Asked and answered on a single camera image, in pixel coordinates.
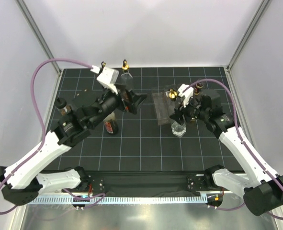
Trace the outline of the small black spice jar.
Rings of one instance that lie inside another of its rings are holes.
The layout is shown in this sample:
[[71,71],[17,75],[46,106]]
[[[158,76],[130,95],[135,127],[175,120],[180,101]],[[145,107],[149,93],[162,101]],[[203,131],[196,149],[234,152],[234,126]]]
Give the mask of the small black spice jar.
[[201,93],[203,87],[204,87],[204,85],[203,85],[202,82],[197,83],[197,84],[195,85],[193,94],[194,94],[195,96],[199,95],[199,94]]

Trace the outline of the round amber sauce bottle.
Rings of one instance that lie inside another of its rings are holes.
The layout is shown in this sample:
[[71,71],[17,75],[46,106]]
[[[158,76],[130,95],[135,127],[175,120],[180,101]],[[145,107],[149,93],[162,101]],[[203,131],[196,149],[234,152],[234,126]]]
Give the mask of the round amber sauce bottle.
[[62,116],[65,116],[66,114],[71,112],[71,107],[70,105],[67,103],[67,101],[62,98],[62,97],[57,97],[55,99],[54,102],[54,106],[56,107],[56,109],[59,111],[59,113]]

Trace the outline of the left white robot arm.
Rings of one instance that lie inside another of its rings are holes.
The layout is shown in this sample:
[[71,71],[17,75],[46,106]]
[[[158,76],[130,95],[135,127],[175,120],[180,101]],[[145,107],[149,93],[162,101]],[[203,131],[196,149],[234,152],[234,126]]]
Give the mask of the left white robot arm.
[[79,92],[70,103],[71,110],[54,124],[41,143],[15,164],[0,166],[4,199],[23,206],[45,192],[62,189],[86,191],[91,182],[80,166],[57,173],[42,174],[41,171],[90,136],[91,130],[114,110],[137,114],[146,98],[146,94],[135,93],[121,84],[104,90],[102,96],[89,90]]

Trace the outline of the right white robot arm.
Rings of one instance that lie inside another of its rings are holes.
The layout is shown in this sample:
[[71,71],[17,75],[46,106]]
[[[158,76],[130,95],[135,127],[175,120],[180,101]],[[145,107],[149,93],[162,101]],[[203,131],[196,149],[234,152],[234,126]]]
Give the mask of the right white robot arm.
[[283,205],[283,175],[279,175],[235,126],[232,114],[225,113],[215,90],[170,90],[167,98],[175,102],[170,119],[179,125],[201,120],[206,128],[236,158],[247,178],[230,172],[222,165],[204,171],[204,185],[209,190],[223,187],[243,198],[248,210],[260,216]]

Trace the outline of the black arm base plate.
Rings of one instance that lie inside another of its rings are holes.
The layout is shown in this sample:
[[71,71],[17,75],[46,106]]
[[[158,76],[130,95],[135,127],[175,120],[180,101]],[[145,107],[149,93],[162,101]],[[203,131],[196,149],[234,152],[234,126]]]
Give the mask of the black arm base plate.
[[222,188],[208,185],[203,171],[87,171],[88,185],[70,192],[105,193],[108,197],[177,197],[221,193]]

